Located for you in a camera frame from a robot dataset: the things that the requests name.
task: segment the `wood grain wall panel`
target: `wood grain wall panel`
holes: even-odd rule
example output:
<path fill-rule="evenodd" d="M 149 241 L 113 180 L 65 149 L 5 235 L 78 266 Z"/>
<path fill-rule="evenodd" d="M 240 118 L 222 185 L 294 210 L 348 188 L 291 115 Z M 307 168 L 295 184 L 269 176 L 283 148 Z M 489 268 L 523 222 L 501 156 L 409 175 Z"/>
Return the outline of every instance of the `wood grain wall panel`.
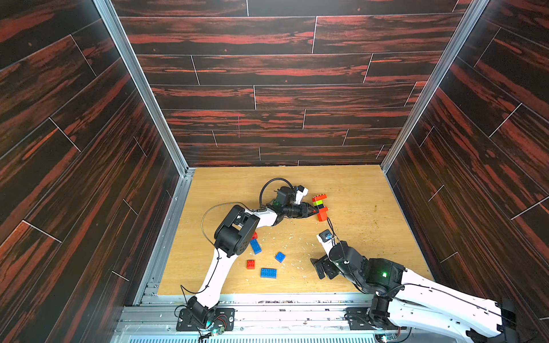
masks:
<path fill-rule="evenodd" d="M 459 58 L 439 87 L 487 136 L 520 104 Z"/>
<path fill-rule="evenodd" d="M 441 55 L 442 51 L 375 54 L 364 83 L 427 81 Z"/>
<path fill-rule="evenodd" d="M 135 141 L 130 142 L 63 239 L 52 263 L 44 269 L 35 287 L 8 322 L 5 330 L 8 341 L 41 341 L 53 329 L 132 183 L 129 177 L 143 153 Z M 56 215 L 52 213 L 51 217 L 55 220 Z M 41 318 L 40 328 L 30 330 L 29 325 L 36 324 L 36 316 Z"/>
<path fill-rule="evenodd" d="M 250 86 L 158 86 L 152 85 L 163 109 L 253 110 L 254 89 Z"/>
<path fill-rule="evenodd" d="M 453 0 L 421 0 L 413 5 L 405 0 L 248 0 L 251 16 L 447 13 L 455 4 Z"/>
<path fill-rule="evenodd" d="M 129 282 L 112 274 L 96 310 L 89 320 L 82 343 L 108 343 L 122 314 L 122 301 L 130 287 Z"/>
<path fill-rule="evenodd" d="M 140 119 L 146 115 L 138 95 L 119 110 L 87 150 L 26 216 L 31 224 L 64 240 L 90 199 L 133 140 Z"/>
<path fill-rule="evenodd" d="M 346 133 L 346 130 L 214 131 L 215 141 L 219 147 L 319 147 L 322 145 L 342 145 Z"/>
<path fill-rule="evenodd" d="M 432 129 L 433 125 L 431 124 L 427 116 L 422 115 L 421 117 L 419 117 L 418 122 L 413 127 L 411 135 L 415 138 L 417 144 L 421 146 Z"/>
<path fill-rule="evenodd" d="M 133 225 L 132 235 L 135 235 L 136 238 L 133 241 L 128 241 L 124 246 L 124 250 L 129 250 L 130 255 L 126 259 L 119 260 L 114 267 L 115 271 L 119 271 L 119 274 L 130 280 L 130 286 L 123 301 L 125 306 L 133 305 L 133 299 L 137 294 L 139 284 L 170 206 L 171 198 L 163 191 L 163 186 L 164 181 L 158 178 Z"/>
<path fill-rule="evenodd" d="M 549 193 L 549 121 L 521 105 L 491 139 Z"/>
<path fill-rule="evenodd" d="M 315 49 L 321 53 L 444 50 L 462 14 L 322 16 Z"/>
<path fill-rule="evenodd" d="M 187 161 L 259 161 L 259 148 L 180 147 Z"/>
<path fill-rule="evenodd" d="M 417 99 L 419 99 L 419 96 L 421 95 L 421 92 L 423 92 L 426 84 L 427 82 L 425 81 L 416 82 L 415 86 L 410 92 L 410 95 L 408 96 L 408 99 L 406 100 L 406 106 L 414 106 L 416 104 Z"/>
<path fill-rule="evenodd" d="M 0 158 L 0 242 L 78 155 L 63 133 L 47 120 Z"/>
<path fill-rule="evenodd" d="M 119 16 L 246 16 L 246 0 L 113 0 Z"/>
<path fill-rule="evenodd" d="M 52 115 L 52 119 L 80 150 L 84 150 L 135 89 L 119 58 Z"/>
<path fill-rule="evenodd" d="M 513 219 L 513 223 L 545 260 L 549 261 L 549 200 Z"/>
<path fill-rule="evenodd" d="M 547 196 L 441 89 L 435 92 L 425 114 L 508 218 Z"/>
<path fill-rule="evenodd" d="M 549 120 L 549 48 L 500 30 L 475 68 Z"/>
<path fill-rule="evenodd" d="M 322 109 L 403 106 L 414 83 L 256 86 L 258 109 Z"/>
<path fill-rule="evenodd" d="M 265 147 L 260 148 L 261 161 L 280 160 L 375 160 L 381 145 L 349 147 Z"/>
<path fill-rule="evenodd" d="M 0 69 L 99 19 L 91 0 L 11 1 L 2 13 Z"/>
<path fill-rule="evenodd" d="M 372 54 L 194 56 L 201 85 L 361 83 Z"/>
<path fill-rule="evenodd" d="M 198 85 L 191 56 L 137 55 L 137 59 L 151 85 Z"/>
<path fill-rule="evenodd" d="M 113 274 L 113 267 L 136 218 L 137 214 L 126 203 L 121 202 L 47 342 L 70 343 L 81 340 L 89 318 L 100 306 L 101 295 Z"/>
<path fill-rule="evenodd" d="M 300 129 L 303 110 L 162 110 L 172 130 Z"/>
<path fill-rule="evenodd" d="M 401 127 L 410 107 L 308 110 L 303 129 L 355 129 Z"/>
<path fill-rule="evenodd" d="M 491 1 L 483 16 L 496 25 L 549 48 L 549 8 L 544 0 Z"/>
<path fill-rule="evenodd" d="M 96 75 L 120 57 L 103 19 L 76 31 L 72 37 Z"/>
<path fill-rule="evenodd" d="M 0 70 L 0 155 L 15 146 L 94 77 L 71 37 Z"/>
<path fill-rule="evenodd" d="M 297 166 L 297 161 L 188 161 L 193 167 L 276 167 Z"/>
<path fill-rule="evenodd" d="M 0 245 L 0 311 L 4 330 L 9 316 L 16 311 L 42 270 L 47 266 L 60 242 L 43 234 L 25 222 L 19 223 L 8 239 Z"/>
<path fill-rule="evenodd" d="M 422 150 L 444 182 L 444 188 L 461 209 L 463 218 L 472 227 L 477 243 L 474 243 L 475 246 L 471 249 L 476 254 L 485 255 L 469 260 L 460 252 L 462 257 L 470 261 L 471 268 L 490 266 L 491 272 L 482 276 L 485 279 L 482 283 L 485 286 L 492 285 L 487 287 L 491 291 L 501 287 L 494 283 L 506 283 L 508 279 L 520 280 L 515 285 L 506 284 L 505 289 L 516 287 L 536 316 L 542 317 L 549 308 L 549 299 L 545 292 L 549 284 L 547 262 L 533 250 L 529 242 L 478 185 L 477 180 L 470 174 L 470 167 L 464 165 L 454 152 L 455 146 L 456 144 L 452 143 L 452 148 L 448 147 L 439 131 L 434 129 L 425 140 Z"/>
<path fill-rule="evenodd" d="M 459 58 L 470 66 L 475 66 L 499 29 L 499 26 L 483 19 L 481 16 L 457 54 Z"/>
<path fill-rule="evenodd" d="M 315 17 L 120 18 L 137 54 L 309 54 Z"/>
<path fill-rule="evenodd" d="M 400 127 L 351 129 L 347 132 L 343 145 L 392 144 L 400 129 Z"/>

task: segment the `cable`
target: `cable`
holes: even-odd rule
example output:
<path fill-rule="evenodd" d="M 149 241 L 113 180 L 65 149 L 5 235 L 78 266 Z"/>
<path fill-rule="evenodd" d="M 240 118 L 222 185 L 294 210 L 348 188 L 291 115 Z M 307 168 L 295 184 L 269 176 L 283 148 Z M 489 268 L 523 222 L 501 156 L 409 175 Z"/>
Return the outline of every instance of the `cable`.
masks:
<path fill-rule="evenodd" d="M 263 192 L 265 191 L 265 188 L 267 188 L 267 186 L 268 186 L 271 182 L 273 182 L 273 181 L 278 181 L 278 180 L 286 182 L 286 183 L 290 186 L 291 189 L 294 189 L 294 186 L 292 186 L 292 184 L 291 184 L 288 180 L 283 179 L 282 177 L 276 177 L 276 178 L 274 178 L 274 179 L 272 179 L 272 180 L 267 181 L 267 183 L 265 184 L 265 186 L 263 186 L 263 188 L 261 188 L 261 192 L 259 192 L 259 206 L 260 206 L 262 209 L 265 208 L 265 205 L 263 205 L 263 200 L 262 200 L 262 199 L 263 199 Z"/>

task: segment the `mounting plate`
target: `mounting plate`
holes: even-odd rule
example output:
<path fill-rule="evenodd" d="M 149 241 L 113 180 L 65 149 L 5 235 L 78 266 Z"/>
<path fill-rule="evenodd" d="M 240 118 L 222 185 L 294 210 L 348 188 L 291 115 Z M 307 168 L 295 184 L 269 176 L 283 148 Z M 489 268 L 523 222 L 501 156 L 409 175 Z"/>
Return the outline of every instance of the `mounting plate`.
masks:
<path fill-rule="evenodd" d="M 225 331 L 232 331 L 234 328 L 234 308 L 217 308 L 215 310 L 215 318 L 219 316 L 226 316 L 227 319 L 224 317 L 221 317 L 225 323 L 227 324 L 227 327 L 225 328 Z M 188 309 L 184 308 L 179 312 L 179 319 L 177 320 L 177 331 L 198 331 L 198 327 L 200 324 L 191 317 L 191 314 Z M 214 321 L 214 326 L 212 329 L 222 327 L 223 322 L 219 319 L 216 319 Z"/>

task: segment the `dark wood panel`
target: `dark wood panel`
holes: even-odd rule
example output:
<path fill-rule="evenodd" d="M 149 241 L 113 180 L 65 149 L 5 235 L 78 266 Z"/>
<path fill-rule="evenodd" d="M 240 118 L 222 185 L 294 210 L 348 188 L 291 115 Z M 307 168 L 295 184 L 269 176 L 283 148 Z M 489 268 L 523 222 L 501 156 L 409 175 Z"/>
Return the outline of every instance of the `dark wood panel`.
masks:
<path fill-rule="evenodd" d="M 462 14 L 323 16 L 315 50 L 322 53 L 444 50 Z"/>
<path fill-rule="evenodd" d="M 416 139 L 419 146 L 422 145 L 423 141 L 427 138 L 432 129 L 433 125 L 427 118 L 427 115 L 422 115 L 419 117 L 419 120 L 412 129 L 412 136 Z"/>
<path fill-rule="evenodd" d="M 297 161 L 188 161 L 191 167 L 274 167 L 297 166 Z"/>
<path fill-rule="evenodd" d="M 549 121 L 519 106 L 491 139 L 549 193 Z"/>
<path fill-rule="evenodd" d="M 300 129 L 303 110 L 162 110 L 170 128 L 190 130 Z"/>
<path fill-rule="evenodd" d="M 0 155 L 15 146 L 94 77 L 71 37 L 0 70 Z"/>
<path fill-rule="evenodd" d="M 500 30 L 475 68 L 549 120 L 549 49 Z"/>
<path fill-rule="evenodd" d="M 544 0 L 492 1 L 486 7 L 483 16 L 549 48 L 549 7 Z"/>
<path fill-rule="evenodd" d="M 179 147 L 187 161 L 259 161 L 259 148 Z"/>
<path fill-rule="evenodd" d="M 477 182 L 512 218 L 543 199 L 541 189 L 438 89 L 425 113 Z"/>
<path fill-rule="evenodd" d="M 479 18 L 457 55 L 469 65 L 475 66 L 499 29 L 499 26 Z"/>
<path fill-rule="evenodd" d="M 198 85 L 191 56 L 137 55 L 137 59 L 151 85 Z"/>
<path fill-rule="evenodd" d="M 0 159 L 0 242 L 78 154 L 63 133 L 47 120 Z"/>
<path fill-rule="evenodd" d="M 99 19 L 89 0 L 10 1 L 2 5 L 0 69 Z"/>
<path fill-rule="evenodd" d="M 119 259 L 137 214 L 122 202 L 97 245 L 65 308 L 48 336 L 47 342 L 79 342 L 88 321 L 100 304 L 112 270 Z"/>
<path fill-rule="evenodd" d="M 194 56 L 201 85 L 361 83 L 372 54 Z"/>
<path fill-rule="evenodd" d="M 372 15 L 452 12 L 454 0 L 248 0 L 251 16 L 292 15 Z"/>
<path fill-rule="evenodd" d="M 250 86 L 158 86 L 152 85 L 156 101 L 170 110 L 253 110 Z"/>
<path fill-rule="evenodd" d="M 299 160 L 300 166 L 352 166 L 352 165 L 379 165 L 382 159 L 378 160 L 320 160 L 307 161 Z"/>
<path fill-rule="evenodd" d="M 549 261 L 549 200 L 532 207 L 513 220 L 515 226 L 546 261 Z"/>
<path fill-rule="evenodd" d="M 27 215 L 27 221 L 63 240 L 86 207 L 82 199 L 90 199 L 96 192 L 146 116 L 141 98 L 134 94 Z"/>
<path fill-rule="evenodd" d="M 456 6 L 454 7 L 454 13 L 463 13 L 467 10 L 472 0 L 457 0 Z"/>
<path fill-rule="evenodd" d="M 375 160 L 381 145 L 349 147 L 267 147 L 261 148 L 261 161 L 279 160 Z"/>
<path fill-rule="evenodd" d="M 406 106 L 414 106 L 417 102 L 417 99 L 419 99 L 419 96 L 421 95 L 421 92 L 423 92 L 423 89 L 425 88 L 425 85 L 427 82 L 425 81 L 418 81 L 416 82 L 416 85 L 412 89 L 412 92 L 410 92 L 410 95 L 408 96 L 408 100 L 406 100 Z"/>
<path fill-rule="evenodd" d="M 427 81 L 442 51 L 375 54 L 364 82 Z"/>
<path fill-rule="evenodd" d="M 122 315 L 122 302 L 130 283 L 112 274 L 103 291 L 99 305 L 89 319 L 82 343 L 108 343 L 113 335 L 118 319 Z"/>
<path fill-rule="evenodd" d="M 8 239 L 0 245 L 0 311 L 4 320 L 16 311 L 42 270 L 52 260 L 60 243 L 42 232 L 21 222 Z"/>
<path fill-rule="evenodd" d="M 392 144 L 399 135 L 400 129 L 400 127 L 389 127 L 349 130 L 344 145 Z"/>
<path fill-rule="evenodd" d="M 463 246 L 468 247 L 471 257 L 466 257 L 464 248 L 458 248 L 462 258 L 487 295 L 512 294 L 516 288 L 537 318 L 542 317 L 549 308 L 547 262 L 488 197 L 470 175 L 470 167 L 447 145 L 437 128 L 427 137 L 422 150 L 461 210 L 463 221 L 470 224 L 469 235 L 464 231 L 467 227 L 459 226 L 463 237 L 470 239 Z"/>
<path fill-rule="evenodd" d="M 119 16 L 246 16 L 246 0 L 113 0 Z"/>
<path fill-rule="evenodd" d="M 164 142 L 158 140 L 156 146 L 145 158 L 143 165 L 135 176 L 135 181 L 124 196 L 128 204 L 138 213 L 143 208 L 143 204 L 156 178 L 159 177 L 162 165 L 166 159 L 166 156 L 163 154 L 163 147 Z"/>
<path fill-rule="evenodd" d="M 414 83 L 256 86 L 258 109 L 367 108 L 403 106 Z"/>
<path fill-rule="evenodd" d="M 121 18 L 137 54 L 309 54 L 315 17 Z"/>
<path fill-rule="evenodd" d="M 520 104 L 459 58 L 439 87 L 487 136 Z"/>
<path fill-rule="evenodd" d="M 96 75 L 120 57 L 102 19 L 76 31 L 72 37 Z"/>
<path fill-rule="evenodd" d="M 84 150 L 134 90 L 124 62 L 118 59 L 52 119 L 80 150 Z"/>
<path fill-rule="evenodd" d="M 214 131 L 219 147 L 319 147 L 342 145 L 346 130 Z"/>
<path fill-rule="evenodd" d="M 402 127 L 410 114 L 410 107 L 308 110 L 303 128 L 347 129 Z"/>

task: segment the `red lego brick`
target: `red lego brick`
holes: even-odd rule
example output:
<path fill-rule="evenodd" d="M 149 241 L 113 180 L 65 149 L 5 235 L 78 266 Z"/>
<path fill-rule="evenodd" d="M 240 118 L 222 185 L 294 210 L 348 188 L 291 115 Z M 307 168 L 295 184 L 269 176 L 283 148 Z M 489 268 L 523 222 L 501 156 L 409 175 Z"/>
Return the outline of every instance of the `red lego brick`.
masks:
<path fill-rule="evenodd" d="M 327 198 L 327 196 L 325 194 L 313 196 L 312 197 L 312 202 L 314 203 L 315 201 L 324 200 L 326 198 Z"/>

